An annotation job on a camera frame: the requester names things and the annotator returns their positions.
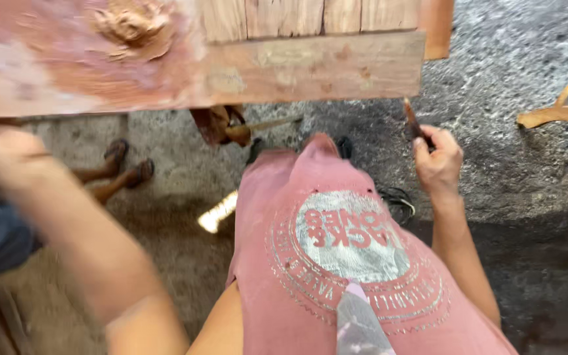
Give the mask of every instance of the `flip-flop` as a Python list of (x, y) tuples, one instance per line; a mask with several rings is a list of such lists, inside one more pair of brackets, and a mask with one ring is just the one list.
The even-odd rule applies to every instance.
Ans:
[[(150, 167), (150, 177), (147, 178), (147, 179), (144, 178), (143, 171), (142, 171), (142, 169), (146, 166), (146, 164)], [(146, 182), (146, 181), (153, 178), (153, 176), (154, 176), (154, 161), (151, 158), (148, 158), (148, 159), (140, 162), (139, 164), (137, 164), (136, 169), (137, 169), (137, 180), (126, 185), (127, 189), (134, 189), (134, 188), (138, 187), (141, 183)]]
[[(121, 157), (117, 155), (120, 152), (120, 144), (124, 145), (124, 153), (122, 154)], [(115, 162), (117, 163), (117, 165), (120, 165), (126, 158), (126, 154), (128, 153), (129, 149), (130, 149), (130, 143), (126, 139), (124, 138), (116, 139), (115, 141), (112, 141), (111, 144), (108, 145), (108, 148), (106, 148), (106, 152), (104, 152), (104, 158), (106, 159), (108, 156), (115, 154), (116, 155)]]

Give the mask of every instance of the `black shoe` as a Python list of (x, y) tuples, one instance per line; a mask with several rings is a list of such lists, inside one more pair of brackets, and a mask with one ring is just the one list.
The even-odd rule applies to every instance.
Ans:
[(339, 151), (341, 159), (350, 160), (352, 158), (352, 152), (354, 150), (354, 145), (352, 141), (346, 137), (340, 137), (336, 140), (336, 149)]
[(255, 163), (257, 156), (260, 155), (260, 153), (262, 153), (265, 148), (266, 142), (262, 138), (254, 138), (248, 153), (249, 157), (247, 159), (246, 165)]

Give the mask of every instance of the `leg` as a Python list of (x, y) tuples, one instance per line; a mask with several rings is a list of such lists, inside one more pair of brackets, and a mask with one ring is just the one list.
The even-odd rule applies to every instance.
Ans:
[(71, 172), (83, 183), (113, 178), (119, 173), (120, 164), (129, 150), (129, 143), (124, 139), (113, 141), (104, 154), (104, 165), (97, 169), (72, 169)]
[(101, 205), (106, 205), (108, 199), (116, 192), (123, 188), (136, 188), (142, 182), (150, 180), (153, 175), (153, 160), (147, 159), (139, 163), (135, 168), (122, 173), (107, 185), (92, 189), (91, 194), (93, 194)]

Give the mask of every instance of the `wooden board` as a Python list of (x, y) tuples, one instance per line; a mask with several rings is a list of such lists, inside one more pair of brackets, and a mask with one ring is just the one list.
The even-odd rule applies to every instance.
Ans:
[(318, 35), (323, 5), (323, 0), (247, 0), (248, 37)]
[(361, 31), (413, 30), (420, 0), (362, 0)]
[(418, 31), (427, 32), (425, 60), (448, 58), (453, 33), (454, 0), (422, 0)]
[[(98, 50), (107, 40), (85, 17), (89, 1), (0, 0), (0, 117), (418, 93), (422, 32), (224, 42), (243, 37), (242, 0), (203, 0), (205, 8), (232, 8), (224, 11), (232, 11), (233, 19), (219, 27), (212, 21), (223, 14), (202, 17), (201, 0), (172, 0), (167, 5), (176, 11), (170, 22), (174, 40), (167, 53), (147, 62), (119, 61)], [(289, 35), (320, 31), (323, 0), (268, 0), (267, 8), (271, 2), (286, 3), (289, 14), (300, 15), (295, 21), (280, 18), (276, 34), (282, 34), (282, 23), (295, 28)], [(244, 4), (249, 14), (264, 2)], [(328, 18), (345, 13), (348, 4), (357, 6), (351, 0), (329, 4), (330, 11), (337, 5), (341, 10)], [(204, 34), (224, 43), (208, 44)]]
[(244, 0), (200, 0), (200, 6), (208, 42), (247, 39)]
[(219, 45), (202, 71), (215, 104), (413, 96), (424, 41), (398, 32)]
[(361, 30), (361, 0), (325, 0), (326, 34), (354, 34)]

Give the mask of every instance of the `sandal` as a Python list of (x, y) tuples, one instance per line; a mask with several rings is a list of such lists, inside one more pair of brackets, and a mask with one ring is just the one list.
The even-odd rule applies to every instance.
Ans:
[(134, 189), (138, 187), (141, 183), (146, 182), (153, 178), (154, 175), (154, 161), (151, 158), (148, 158), (142, 162), (140, 162), (137, 167), (135, 167), (137, 171), (137, 180), (130, 182), (126, 185), (127, 189)]
[(108, 148), (106, 148), (106, 152), (104, 152), (104, 158), (106, 160), (111, 155), (115, 155), (115, 163), (117, 165), (120, 165), (126, 158), (126, 154), (128, 153), (129, 149), (130, 143), (127, 140), (125, 140), (124, 138), (116, 139), (108, 145)]

